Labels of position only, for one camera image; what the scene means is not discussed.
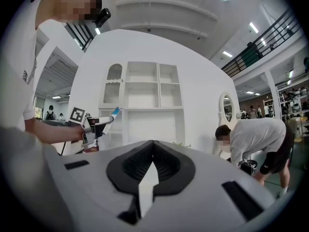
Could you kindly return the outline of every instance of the person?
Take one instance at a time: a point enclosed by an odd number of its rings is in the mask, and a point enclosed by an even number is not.
[[[59,121],[65,121],[65,118],[63,117],[63,114],[60,113],[59,117],[58,117],[58,120]]]
[[[56,120],[56,114],[54,113],[54,106],[49,106],[49,111],[47,111],[45,120]]]
[[[250,106],[249,115],[250,115],[250,118],[256,118],[256,110],[254,109],[252,105]]]
[[[102,0],[25,0],[15,13],[2,39],[0,60],[6,62],[16,77],[25,82],[29,104],[23,116],[12,126],[36,135],[42,143],[82,140],[84,130],[77,127],[55,127],[34,118],[33,83],[36,69],[36,30],[49,19],[59,22],[94,20],[102,9]]]
[[[257,117],[258,117],[258,118],[262,118],[262,109],[261,109],[261,106],[258,106],[258,108],[257,108]]]
[[[268,106],[264,106],[264,112],[265,112],[265,117],[268,118],[269,117],[269,107]]]
[[[222,125],[215,132],[216,139],[230,145],[231,163],[239,167],[250,154],[264,151],[266,159],[254,176],[261,185],[274,173],[279,173],[281,195],[286,193],[290,181],[288,159],[293,147],[293,133],[280,119],[247,119],[237,122],[233,130]]]

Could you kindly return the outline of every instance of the black slot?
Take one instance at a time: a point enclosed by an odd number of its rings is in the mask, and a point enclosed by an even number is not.
[[[88,161],[80,160],[80,161],[64,164],[64,166],[66,167],[67,170],[70,170],[70,169],[79,168],[79,167],[82,167],[82,166],[85,166],[85,165],[88,165],[88,164],[89,164]]]
[[[225,182],[222,184],[222,187],[247,221],[264,211],[235,181]]]

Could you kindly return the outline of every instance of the floor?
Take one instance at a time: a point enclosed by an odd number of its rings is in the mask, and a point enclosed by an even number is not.
[[[290,170],[290,184],[289,190],[295,190],[300,183],[303,174],[305,172],[304,165],[307,163],[309,156],[309,137],[304,137],[304,150],[302,150],[302,143],[294,144],[294,151],[292,156]],[[277,193],[280,192],[280,178],[278,174],[271,175],[265,181],[265,187],[270,190],[270,192],[276,197]]]

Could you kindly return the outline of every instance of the white shelf unit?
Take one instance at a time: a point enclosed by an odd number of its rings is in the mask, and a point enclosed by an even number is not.
[[[159,107],[159,90],[157,82],[126,82],[125,108]]]
[[[157,63],[128,62],[126,82],[158,82]]]
[[[128,62],[122,70],[121,78],[124,82],[121,79],[119,104],[123,104],[120,107],[123,109],[105,138],[110,143],[102,143],[102,148],[109,149],[143,140],[185,144],[177,67],[152,62]],[[110,116],[113,112],[102,106],[99,109],[100,116]]]
[[[160,82],[160,105],[161,107],[182,107],[179,84]]]
[[[175,65],[159,64],[161,83],[179,83],[177,67]]]

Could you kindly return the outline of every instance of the white t-shirt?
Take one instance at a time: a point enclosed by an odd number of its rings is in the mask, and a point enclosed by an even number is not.
[[[268,106],[265,106],[265,107],[264,107],[264,111],[265,111],[265,115],[268,115],[268,114],[269,114]]]
[[[34,117],[33,110],[33,81],[36,69],[35,45],[36,30],[35,19],[41,0],[25,0],[9,23],[1,40],[0,58],[14,70],[21,82],[27,83],[32,95],[21,116],[18,128],[24,129],[24,120]]]
[[[230,133],[231,162],[235,166],[257,151],[276,152],[285,137],[282,120],[274,118],[242,119]]]

